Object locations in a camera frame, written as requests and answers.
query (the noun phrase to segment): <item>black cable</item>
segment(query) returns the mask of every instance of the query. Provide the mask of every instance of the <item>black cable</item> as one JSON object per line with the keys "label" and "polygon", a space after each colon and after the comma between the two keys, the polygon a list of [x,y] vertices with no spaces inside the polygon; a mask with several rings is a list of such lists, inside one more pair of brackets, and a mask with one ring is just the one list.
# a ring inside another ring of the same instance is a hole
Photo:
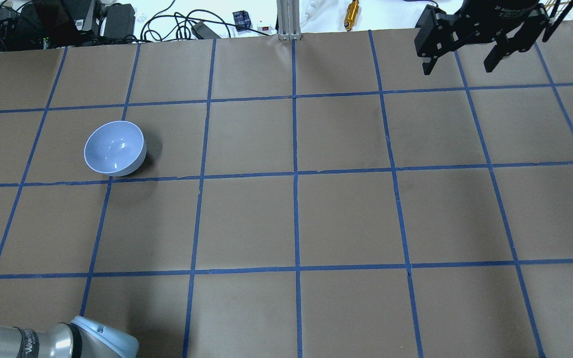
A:
{"label": "black cable", "polygon": [[150,29],[150,23],[152,23],[152,21],[157,18],[157,16],[159,16],[160,14],[168,11],[169,9],[171,9],[172,6],[174,6],[174,3],[176,2],[176,0],[172,0],[171,4],[169,4],[168,7],[166,7],[164,10],[161,10],[159,12],[157,12],[154,16],[152,16],[152,18],[150,20],[147,20],[146,23],[143,24],[143,29],[141,29],[141,39],[145,39],[143,36],[143,33],[145,32],[145,27],[147,27],[147,29]]}
{"label": "black cable", "polygon": [[31,1],[24,2],[23,4],[21,4],[21,6],[19,6],[19,7],[16,9],[16,11],[21,11],[21,9],[22,9],[24,6],[28,5],[28,4],[32,4],[32,2],[31,2]]}
{"label": "black cable", "polygon": [[[232,24],[232,23],[228,23],[228,22],[218,22],[218,21],[213,21],[213,20],[205,20],[204,18],[189,17],[189,16],[184,16],[184,15],[182,15],[182,14],[180,14],[180,13],[175,13],[175,14],[161,14],[161,15],[155,16],[155,17],[151,18],[150,20],[148,20],[148,24],[147,24],[147,25],[149,26],[149,23],[151,23],[153,20],[157,20],[157,19],[159,19],[159,18],[166,18],[166,17],[173,17],[173,18],[180,17],[180,18],[183,18],[183,19],[186,19],[186,20],[191,20],[191,21],[194,21],[194,22],[203,21],[203,22],[209,22],[209,23],[219,23],[219,24],[221,24],[221,25],[227,25],[227,27],[229,27],[229,26],[231,26],[231,27],[236,27],[236,25],[234,25],[234,24]],[[171,32],[169,32],[169,34],[168,34],[167,36],[161,36],[161,34],[160,34],[159,32],[157,32],[156,30],[152,30],[152,29],[149,29],[149,28],[148,28],[147,30],[145,30],[145,31],[143,32],[143,36],[141,36],[141,39],[146,39],[147,34],[157,34],[158,39],[157,39],[157,38],[153,38],[155,41],[166,41],[165,38],[167,38],[168,36],[170,36],[170,35],[171,35],[175,30],[177,30],[177,29],[178,29],[178,26],[174,27],[174,28],[171,30]],[[261,34],[261,35],[263,35],[263,36],[270,36],[269,34],[265,34],[264,32],[257,31],[257,30],[254,30],[254,29],[248,29],[248,30],[249,30],[249,31],[252,31],[252,32],[256,32],[257,34]]]}
{"label": "black cable", "polygon": [[439,7],[439,4],[437,4],[437,2],[434,0],[404,0],[404,1],[405,2],[417,2],[417,1],[432,2],[436,7]]}
{"label": "black cable", "polygon": [[221,18],[220,16],[218,16],[217,14],[211,12],[211,11],[207,11],[204,9],[195,9],[195,10],[191,10],[189,11],[189,13],[187,14],[188,18],[191,18],[191,14],[195,13],[195,12],[203,12],[203,13],[209,13],[209,14],[213,14],[213,16],[216,16],[218,18],[218,20],[220,20],[220,22],[225,25],[225,29],[227,29],[227,34],[229,35],[229,38],[231,38],[231,32],[229,31],[229,26],[227,26],[227,23],[225,22],[225,20],[223,20],[223,18]]}

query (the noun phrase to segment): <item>metal post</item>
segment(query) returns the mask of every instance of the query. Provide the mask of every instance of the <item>metal post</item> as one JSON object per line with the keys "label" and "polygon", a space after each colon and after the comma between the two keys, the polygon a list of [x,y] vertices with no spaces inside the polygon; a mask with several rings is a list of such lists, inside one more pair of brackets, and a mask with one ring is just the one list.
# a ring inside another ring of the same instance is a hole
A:
{"label": "metal post", "polygon": [[278,2],[278,38],[280,40],[300,39],[300,1],[277,0]]}

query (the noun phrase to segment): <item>power adapter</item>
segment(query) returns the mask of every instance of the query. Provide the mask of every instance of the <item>power adapter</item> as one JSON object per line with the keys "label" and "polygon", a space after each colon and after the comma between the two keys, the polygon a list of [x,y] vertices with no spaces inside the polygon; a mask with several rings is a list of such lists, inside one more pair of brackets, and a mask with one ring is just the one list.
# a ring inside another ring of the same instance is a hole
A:
{"label": "power adapter", "polygon": [[134,8],[129,4],[108,6],[103,36],[122,39],[134,34],[134,14]]}
{"label": "power adapter", "polygon": [[216,32],[209,29],[209,26],[205,25],[204,22],[200,21],[191,27],[191,32],[193,32],[194,36],[198,39],[214,39],[220,38]]}

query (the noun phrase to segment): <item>black equipment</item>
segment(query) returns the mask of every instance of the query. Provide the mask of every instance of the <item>black equipment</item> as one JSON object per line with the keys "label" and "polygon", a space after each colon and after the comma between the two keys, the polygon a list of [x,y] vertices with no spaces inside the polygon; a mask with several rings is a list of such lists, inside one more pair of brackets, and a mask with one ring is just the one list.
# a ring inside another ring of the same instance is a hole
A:
{"label": "black equipment", "polygon": [[[573,7],[571,0],[552,23],[550,17],[556,15],[560,1],[551,15],[538,0],[464,0],[455,14],[427,5],[417,22],[420,30],[414,39],[417,55],[424,59],[424,75],[429,75],[437,59],[450,51],[473,43],[496,42],[483,62],[486,72],[492,72],[505,57],[530,50],[541,32],[545,31],[543,42],[548,41]],[[516,29],[516,34],[508,37]]]}
{"label": "black equipment", "polygon": [[81,45],[84,35],[98,35],[99,0],[32,0],[53,47]]}

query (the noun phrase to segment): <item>table surface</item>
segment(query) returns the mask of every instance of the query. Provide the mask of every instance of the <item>table surface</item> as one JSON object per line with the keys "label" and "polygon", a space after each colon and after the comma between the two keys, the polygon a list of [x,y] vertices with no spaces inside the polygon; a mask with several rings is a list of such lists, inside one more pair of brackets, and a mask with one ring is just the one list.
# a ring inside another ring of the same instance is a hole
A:
{"label": "table surface", "polygon": [[[141,357],[573,357],[573,22],[421,73],[416,29],[0,54],[0,324]],[[84,143],[141,127],[108,178]]]}

